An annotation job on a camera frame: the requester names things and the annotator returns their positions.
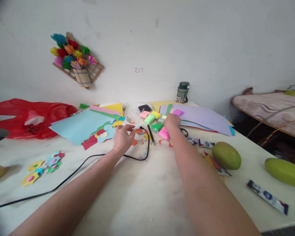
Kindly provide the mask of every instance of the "plastic bag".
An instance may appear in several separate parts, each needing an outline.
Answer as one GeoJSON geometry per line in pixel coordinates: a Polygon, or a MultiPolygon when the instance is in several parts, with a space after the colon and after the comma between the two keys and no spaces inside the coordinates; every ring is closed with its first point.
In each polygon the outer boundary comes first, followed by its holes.
{"type": "Polygon", "coordinates": [[[46,139],[56,135],[49,129],[52,122],[62,120],[77,112],[77,109],[64,103],[29,102],[18,98],[0,102],[0,115],[16,116],[11,119],[0,121],[0,128],[9,131],[6,138],[46,139]],[[30,114],[35,112],[44,117],[44,121],[37,125],[24,125],[30,114]]]}

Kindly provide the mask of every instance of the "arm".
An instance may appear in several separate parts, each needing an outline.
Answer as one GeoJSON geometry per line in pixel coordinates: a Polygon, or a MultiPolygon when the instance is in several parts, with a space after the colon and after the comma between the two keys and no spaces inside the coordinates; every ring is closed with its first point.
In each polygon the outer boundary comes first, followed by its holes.
{"type": "Polygon", "coordinates": [[[180,118],[167,114],[187,208],[199,235],[260,235],[240,203],[178,128],[180,118]]]}
{"type": "Polygon", "coordinates": [[[10,235],[71,234],[109,179],[116,163],[131,146],[135,136],[132,128],[132,125],[118,126],[113,150],[54,194],[10,235]]]}

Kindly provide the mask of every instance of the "white wall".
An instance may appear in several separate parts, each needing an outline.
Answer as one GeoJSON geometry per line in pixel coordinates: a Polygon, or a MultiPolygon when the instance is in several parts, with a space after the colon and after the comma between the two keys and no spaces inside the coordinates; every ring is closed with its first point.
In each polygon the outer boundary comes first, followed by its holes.
{"type": "Polygon", "coordinates": [[[170,100],[180,81],[227,116],[247,87],[295,83],[295,0],[1,1],[0,101],[170,100]],[[105,66],[90,90],[51,64],[50,35],[66,31],[105,66]]]}

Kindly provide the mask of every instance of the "person's left hand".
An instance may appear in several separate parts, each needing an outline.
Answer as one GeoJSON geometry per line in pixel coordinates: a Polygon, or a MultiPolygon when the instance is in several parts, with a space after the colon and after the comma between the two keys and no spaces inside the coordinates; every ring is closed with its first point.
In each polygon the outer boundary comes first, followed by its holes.
{"type": "Polygon", "coordinates": [[[128,151],[130,148],[134,136],[135,136],[135,130],[133,130],[135,126],[134,125],[125,125],[125,126],[117,126],[116,127],[116,133],[112,140],[114,141],[114,147],[113,150],[117,151],[118,153],[121,153],[122,155],[128,151]]]}

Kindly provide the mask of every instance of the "white table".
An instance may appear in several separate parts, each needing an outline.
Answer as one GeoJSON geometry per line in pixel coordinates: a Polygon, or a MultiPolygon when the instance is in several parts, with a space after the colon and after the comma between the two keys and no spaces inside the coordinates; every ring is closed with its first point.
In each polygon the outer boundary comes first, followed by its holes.
{"type": "MultiPolygon", "coordinates": [[[[212,142],[224,141],[234,146],[242,157],[239,170],[229,172],[225,184],[242,204],[257,228],[268,231],[295,225],[295,188],[273,178],[265,169],[264,161],[273,157],[258,145],[236,132],[236,136],[210,133],[186,128],[191,137],[212,142]],[[274,209],[246,184],[252,179],[267,191],[289,204],[288,216],[274,209]]],[[[92,207],[86,213],[74,235],[194,235],[184,204],[184,193],[173,149],[158,143],[150,146],[149,158],[135,161],[122,158],[92,207]]],[[[112,141],[95,144],[87,151],[57,136],[46,140],[0,141],[0,165],[13,166],[0,179],[0,204],[49,191],[69,176],[88,156],[106,153],[112,141]],[[45,160],[51,153],[61,150],[66,155],[59,170],[43,174],[33,185],[23,188],[22,179],[29,174],[28,167],[35,161],[45,160]]],[[[146,149],[144,145],[132,147],[130,154],[146,149]]],[[[81,174],[98,158],[88,161],[81,174]]],[[[7,235],[52,196],[0,208],[0,235],[7,235]]]]}

